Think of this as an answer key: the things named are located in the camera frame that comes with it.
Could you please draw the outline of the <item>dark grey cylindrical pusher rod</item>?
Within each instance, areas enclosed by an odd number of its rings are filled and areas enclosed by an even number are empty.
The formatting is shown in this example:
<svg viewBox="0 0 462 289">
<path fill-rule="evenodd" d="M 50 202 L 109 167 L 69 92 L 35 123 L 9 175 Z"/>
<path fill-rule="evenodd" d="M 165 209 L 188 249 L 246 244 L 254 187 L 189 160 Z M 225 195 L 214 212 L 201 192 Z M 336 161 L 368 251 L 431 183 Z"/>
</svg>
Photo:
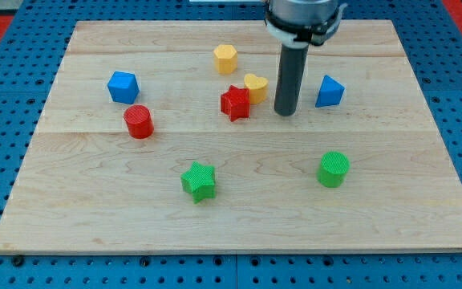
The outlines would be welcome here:
<svg viewBox="0 0 462 289">
<path fill-rule="evenodd" d="M 292 116 L 298 106 L 308 46 L 292 48 L 282 45 L 274 111 L 280 116 Z"/>
</svg>

